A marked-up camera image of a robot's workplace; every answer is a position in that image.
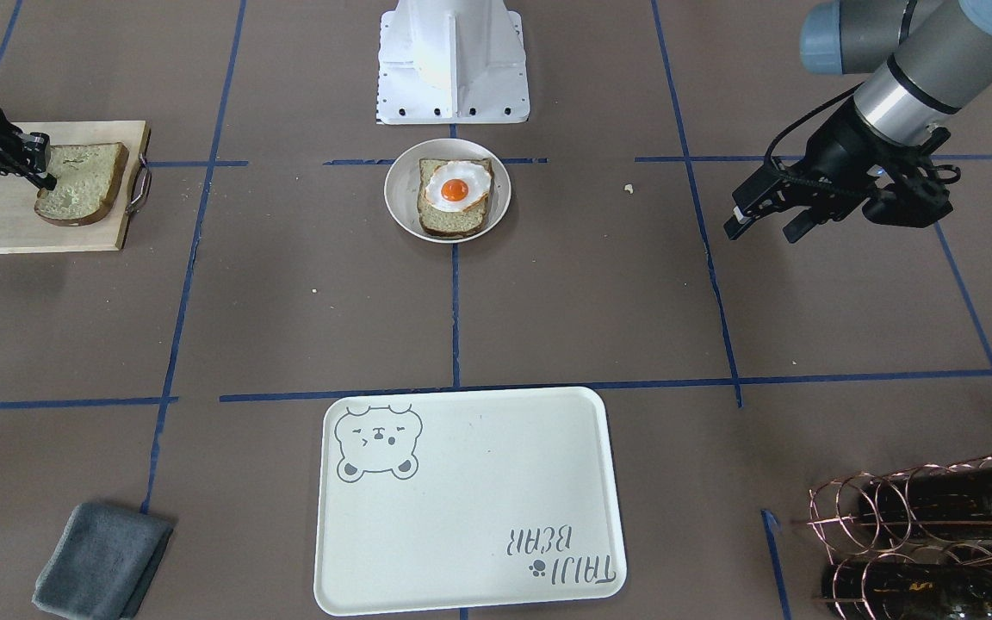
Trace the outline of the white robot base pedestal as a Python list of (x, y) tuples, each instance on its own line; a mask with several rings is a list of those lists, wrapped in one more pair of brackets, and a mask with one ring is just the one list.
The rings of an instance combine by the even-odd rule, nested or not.
[(529, 119), (523, 19), (504, 1), (399, 1), (382, 13), (378, 34), (378, 123)]

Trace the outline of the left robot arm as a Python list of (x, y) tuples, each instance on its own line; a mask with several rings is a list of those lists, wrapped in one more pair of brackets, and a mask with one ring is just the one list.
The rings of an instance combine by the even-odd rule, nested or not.
[(960, 169), (932, 156), (952, 136), (950, 118), (992, 85), (992, 1), (829, 1), (804, 21), (800, 55), (815, 73), (867, 79), (826, 103), (832, 114), (798, 162), (768, 146), (733, 192), (728, 238), (791, 209), (791, 243), (855, 209), (910, 228), (950, 214)]

